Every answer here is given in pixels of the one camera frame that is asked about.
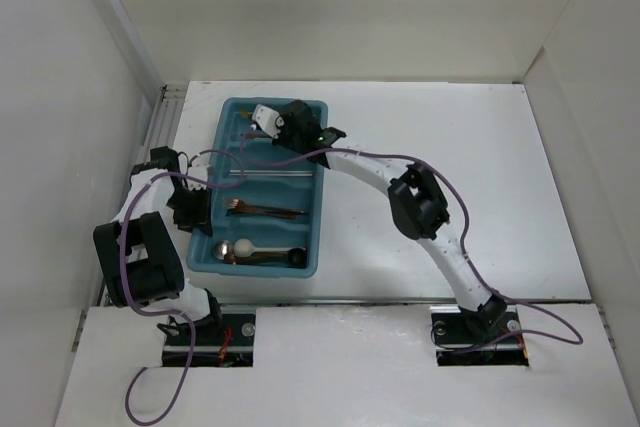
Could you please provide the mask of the silver spoon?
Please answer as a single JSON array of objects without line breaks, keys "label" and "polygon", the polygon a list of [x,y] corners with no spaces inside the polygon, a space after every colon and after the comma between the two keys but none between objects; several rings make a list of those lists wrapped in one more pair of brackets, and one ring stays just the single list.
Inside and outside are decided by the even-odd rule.
[{"label": "silver spoon", "polygon": [[227,255],[234,253],[234,244],[228,240],[221,240],[214,244],[212,251],[216,259],[223,261]]}]

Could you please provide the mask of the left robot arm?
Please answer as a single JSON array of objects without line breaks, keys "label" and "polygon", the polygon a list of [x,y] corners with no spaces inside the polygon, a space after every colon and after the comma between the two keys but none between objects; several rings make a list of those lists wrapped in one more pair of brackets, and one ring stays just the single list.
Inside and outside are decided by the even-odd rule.
[{"label": "left robot arm", "polygon": [[178,152],[154,148],[149,161],[132,168],[130,190],[118,214],[93,231],[111,302],[119,308],[135,303],[152,311],[183,313],[190,319],[191,334],[205,344],[223,334],[221,309],[209,290],[185,278],[161,211],[173,211],[179,230],[210,236],[211,200],[210,188],[188,185]]}]

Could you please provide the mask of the white spoon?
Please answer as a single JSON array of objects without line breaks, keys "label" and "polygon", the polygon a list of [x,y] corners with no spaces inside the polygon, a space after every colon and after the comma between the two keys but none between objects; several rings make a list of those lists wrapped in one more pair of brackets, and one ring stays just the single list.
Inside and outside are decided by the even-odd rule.
[{"label": "white spoon", "polygon": [[236,257],[249,258],[252,256],[288,256],[294,252],[294,247],[258,247],[249,239],[242,238],[233,245],[233,253]]}]

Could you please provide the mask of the black spoon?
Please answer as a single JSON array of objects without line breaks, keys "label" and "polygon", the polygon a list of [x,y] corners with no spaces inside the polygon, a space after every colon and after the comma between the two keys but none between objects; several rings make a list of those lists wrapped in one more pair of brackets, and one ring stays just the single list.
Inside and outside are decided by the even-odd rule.
[{"label": "black spoon", "polygon": [[294,252],[289,254],[290,262],[292,263],[292,268],[303,269],[307,264],[307,253],[303,248],[295,248]]}]

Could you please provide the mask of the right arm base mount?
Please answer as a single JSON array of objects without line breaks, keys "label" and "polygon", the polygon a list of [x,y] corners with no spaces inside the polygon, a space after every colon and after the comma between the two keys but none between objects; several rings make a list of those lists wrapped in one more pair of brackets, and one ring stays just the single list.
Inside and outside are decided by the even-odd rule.
[{"label": "right arm base mount", "polygon": [[438,367],[528,367],[529,356],[521,334],[497,342],[521,327],[516,310],[508,310],[488,334],[472,333],[457,310],[431,312],[431,341]]}]

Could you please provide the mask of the copper fork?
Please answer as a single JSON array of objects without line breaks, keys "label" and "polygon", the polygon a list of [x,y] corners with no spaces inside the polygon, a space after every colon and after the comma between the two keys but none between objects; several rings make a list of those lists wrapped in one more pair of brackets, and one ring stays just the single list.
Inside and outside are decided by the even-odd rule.
[{"label": "copper fork", "polygon": [[286,214],[286,215],[306,215],[305,211],[289,209],[283,207],[262,206],[248,204],[245,201],[233,198],[225,202],[226,208],[231,211],[253,213],[253,214]]}]

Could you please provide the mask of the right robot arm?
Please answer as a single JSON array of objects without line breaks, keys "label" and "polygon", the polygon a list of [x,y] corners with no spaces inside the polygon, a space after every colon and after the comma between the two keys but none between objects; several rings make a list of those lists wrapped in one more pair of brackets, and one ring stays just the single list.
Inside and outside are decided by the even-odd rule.
[{"label": "right robot arm", "polygon": [[274,145],[354,177],[384,194],[395,227],[429,254],[447,280],[470,342],[486,342],[498,331],[506,302],[483,284],[463,253],[460,240],[448,227],[448,202],[432,169],[417,160],[401,163],[349,146],[343,131],[322,127],[310,106],[301,100],[273,113],[261,107],[253,120]]}]

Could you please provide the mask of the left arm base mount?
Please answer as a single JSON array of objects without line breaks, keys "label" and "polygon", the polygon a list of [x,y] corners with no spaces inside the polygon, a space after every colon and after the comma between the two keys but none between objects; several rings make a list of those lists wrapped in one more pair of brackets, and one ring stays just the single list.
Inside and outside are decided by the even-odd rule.
[{"label": "left arm base mount", "polygon": [[[197,321],[191,367],[252,367],[256,337],[256,310],[242,306],[222,308],[222,325]],[[163,367],[183,367],[190,348],[190,330],[174,317],[158,323],[164,335],[161,353]]]}]

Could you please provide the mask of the copper spoon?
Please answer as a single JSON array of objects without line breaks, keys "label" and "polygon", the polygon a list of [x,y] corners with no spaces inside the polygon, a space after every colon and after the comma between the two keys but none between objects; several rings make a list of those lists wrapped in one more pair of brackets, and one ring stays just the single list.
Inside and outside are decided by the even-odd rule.
[{"label": "copper spoon", "polygon": [[288,254],[277,252],[252,254],[247,257],[241,257],[235,254],[227,253],[223,256],[223,262],[232,265],[261,265],[268,263],[283,263],[286,266],[292,266]]}]

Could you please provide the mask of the blue plastic cutlery tray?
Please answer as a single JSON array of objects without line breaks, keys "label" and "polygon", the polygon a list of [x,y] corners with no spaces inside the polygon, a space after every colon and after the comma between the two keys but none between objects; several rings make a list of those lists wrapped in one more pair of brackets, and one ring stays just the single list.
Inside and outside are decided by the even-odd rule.
[{"label": "blue plastic cutlery tray", "polygon": [[[227,99],[217,123],[210,158],[211,172],[208,181],[229,184],[229,189],[217,189],[212,193],[211,224],[213,234],[204,235],[194,231],[186,254],[190,270],[201,273],[216,273],[230,276],[261,278],[309,278],[318,266],[321,230],[324,169],[307,161],[299,161],[270,168],[270,170],[314,171],[313,177],[254,177],[229,176],[229,170],[266,169],[266,163],[276,163],[296,156],[294,152],[274,146],[271,140],[244,140],[243,135],[251,129],[251,122],[239,112],[253,112],[257,104],[278,110],[290,103],[286,98],[239,98]],[[225,202],[238,198],[248,204],[283,207],[305,211],[305,216],[296,220],[283,220],[261,216],[227,216]],[[232,243],[246,238],[258,247],[303,248],[307,253],[307,264],[303,269],[292,268],[283,263],[261,265],[232,265],[218,260],[213,255],[213,246],[221,240]]]}]

